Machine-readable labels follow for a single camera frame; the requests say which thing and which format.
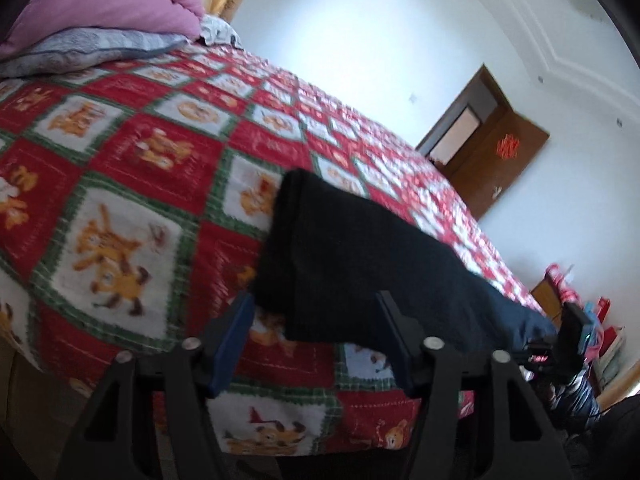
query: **red checkered blanket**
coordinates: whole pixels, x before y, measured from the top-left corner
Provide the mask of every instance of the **red checkered blanket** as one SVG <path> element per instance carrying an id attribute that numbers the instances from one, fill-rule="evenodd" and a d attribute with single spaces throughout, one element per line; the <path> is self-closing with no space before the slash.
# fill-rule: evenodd
<path id="1" fill-rule="evenodd" d="M 404 141 L 263 59 L 189 45 L 0 82 L 0 332 L 86 394 L 120 349 L 198 334 L 254 276 L 293 167 L 380 202 L 537 308 Z M 383 355 L 288 341 L 258 309 L 209 408 L 225 451 L 304 455 L 405 446 L 418 405 Z"/>

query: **white wall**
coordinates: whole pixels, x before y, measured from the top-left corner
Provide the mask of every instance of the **white wall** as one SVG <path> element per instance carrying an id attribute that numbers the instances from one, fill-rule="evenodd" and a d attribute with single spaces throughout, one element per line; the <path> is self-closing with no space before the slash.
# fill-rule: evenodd
<path id="1" fill-rule="evenodd" d="M 414 145 L 485 63 L 551 138 L 482 227 L 529 286 L 551 262 L 576 264 L 578 290 L 612 299 L 640 357 L 640 136 L 533 85 L 478 0 L 245 0 L 233 25 L 247 49 Z"/>

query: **red door decoration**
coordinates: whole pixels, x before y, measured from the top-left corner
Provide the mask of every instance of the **red door decoration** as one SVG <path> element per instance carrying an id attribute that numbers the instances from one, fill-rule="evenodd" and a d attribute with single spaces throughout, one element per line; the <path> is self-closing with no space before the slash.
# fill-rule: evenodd
<path id="1" fill-rule="evenodd" d="M 498 146 L 496 147 L 495 153 L 502 160 L 507 160 L 508 158 L 516 158 L 518 156 L 518 147 L 520 145 L 520 141 L 517 137 L 506 134 L 502 139 L 498 141 Z"/>

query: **gray pillow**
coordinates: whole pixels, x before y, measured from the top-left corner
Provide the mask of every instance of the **gray pillow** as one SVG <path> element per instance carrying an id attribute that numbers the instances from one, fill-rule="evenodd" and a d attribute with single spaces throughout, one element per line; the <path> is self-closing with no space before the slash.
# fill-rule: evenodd
<path id="1" fill-rule="evenodd" d="M 106 61 L 153 57 L 187 43 L 181 34 L 68 28 L 0 62 L 0 78 L 65 74 Z"/>

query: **patchwork bedsheet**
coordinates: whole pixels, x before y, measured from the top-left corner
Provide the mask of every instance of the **patchwork bedsheet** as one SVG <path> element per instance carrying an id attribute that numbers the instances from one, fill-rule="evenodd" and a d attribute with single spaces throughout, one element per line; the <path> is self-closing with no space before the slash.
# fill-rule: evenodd
<path id="1" fill-rule="evenodd" d="M 230 46 L 0 82 L 0 333 L 88 395 L 123 348 L 196 335 L 254 276 L 289 168 L 375 200 L 539 307 L 441 174 L 407 143 L 292 73 Z M 461 395 L 462 415 L 471 409 Z M 418 403 L 383 355 L 284 337 L 260 309 L 221 448 L 398 449 Z"/>

